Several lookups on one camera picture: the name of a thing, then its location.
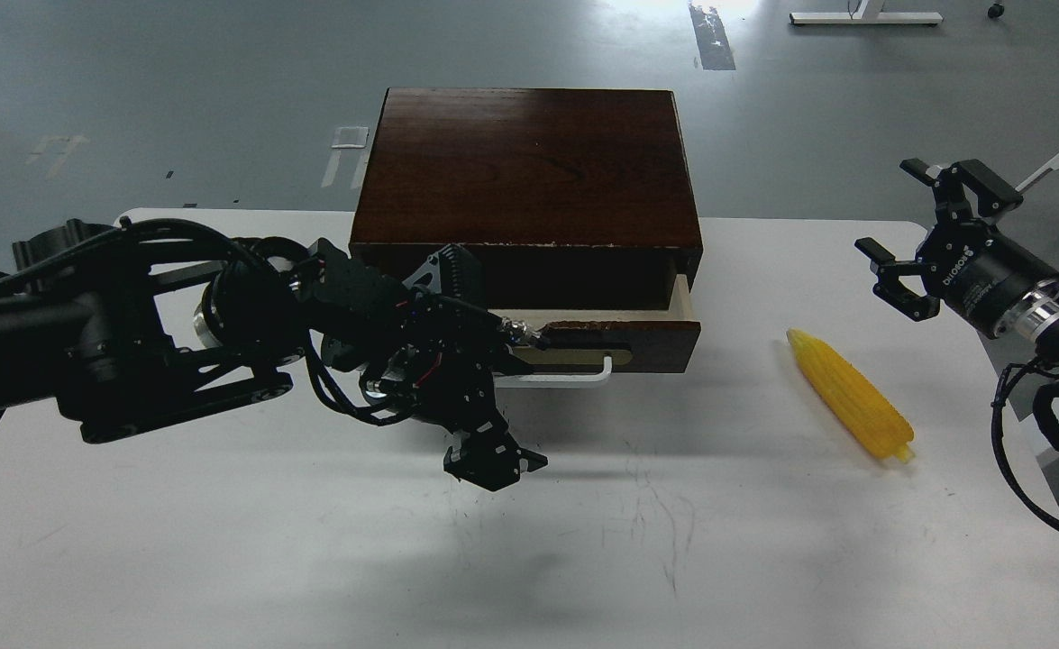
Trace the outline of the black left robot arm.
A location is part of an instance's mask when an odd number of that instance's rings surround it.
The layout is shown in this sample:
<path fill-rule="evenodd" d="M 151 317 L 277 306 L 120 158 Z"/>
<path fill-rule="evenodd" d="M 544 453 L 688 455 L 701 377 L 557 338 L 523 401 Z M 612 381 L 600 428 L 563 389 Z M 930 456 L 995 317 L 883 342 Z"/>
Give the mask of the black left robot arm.
<path fill-rule="evenodd" d="M 43 399 L 108 443 L 279 398 L 305 361 L 315 398 L 359 422 L 450 433 L 443 467 L 501 490 L 544 468 L 495 399 L 548 341 L 489 311 L 482 270 L 446 245 L 409 280 L 330 240 L 228 237 L 189 219 L 70 219 L 0 271 L 0 412 Z"/>

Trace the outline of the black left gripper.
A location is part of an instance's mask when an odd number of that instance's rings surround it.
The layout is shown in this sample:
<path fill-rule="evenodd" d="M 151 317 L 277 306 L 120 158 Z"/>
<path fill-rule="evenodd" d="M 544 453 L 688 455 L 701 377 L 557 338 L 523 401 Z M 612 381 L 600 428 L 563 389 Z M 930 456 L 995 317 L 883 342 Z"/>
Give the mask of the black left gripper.
<path fill-rule="evenodd" d="M 482 264 L 463 246 L 443 246 L 403 284 L 398 347 L 359 379 L 369 403 L 445 427 L 453 441 L 443 468 L 479 488 L 496 492 L 548 467 L 544 453 L 514 439 L 496 404 L 495 375 L 532 374 L 513 350 L 545 350 L 550 338 L 485 307 Z"/>

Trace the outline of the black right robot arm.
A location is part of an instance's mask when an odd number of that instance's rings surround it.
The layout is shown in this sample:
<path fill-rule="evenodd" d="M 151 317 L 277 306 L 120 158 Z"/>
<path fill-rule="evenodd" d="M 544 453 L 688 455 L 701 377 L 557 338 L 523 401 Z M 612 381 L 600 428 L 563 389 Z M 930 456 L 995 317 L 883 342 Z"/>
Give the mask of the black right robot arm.
<path fill-rule="evenodd" d="M 948 306 L 991 340 L 1019 333 L 1044 366 L 1059 367 L 1059 270 L 997 226 L 1007 211 L 1022 206 L 1022 194 L 979 160 L 938 166 L 907 159 L 900 167 L 932 192 L 936 226 L 909 262 L 868 237 L 854 244 L 870 259 L 874 295 L 912 321 L 932 319 Z M 1052 409 L 1058 398 L 1059 379 L 1039 387 L 1033 415 L 1059 452 Z"/>

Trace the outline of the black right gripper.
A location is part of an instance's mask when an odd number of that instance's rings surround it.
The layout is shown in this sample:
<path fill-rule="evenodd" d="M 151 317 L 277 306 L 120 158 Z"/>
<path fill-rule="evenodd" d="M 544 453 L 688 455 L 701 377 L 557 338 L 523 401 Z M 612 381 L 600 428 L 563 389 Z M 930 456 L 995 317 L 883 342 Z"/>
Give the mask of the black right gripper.
<path fill-rule="evenodd" d="M 938 316 L 941 299 L 979 333 L 994 340 L 1015 327 L 1010 312 L 1028 293 L 1053 298 L 1059 292 L 1059 270 L 994 227 L 1024 203 L 1023 194 L 998 173 L 976 159 L 949 166 L 907 159 L 899 168 L 930 188 L 937 226 L 912 262 L 897 260 L 870 237 L 854 240 L 854 248 L 870 260 L 876 298 L 915 322 Z M 928 293 L 907 287 L 904 277 L 925 280 Z"/>

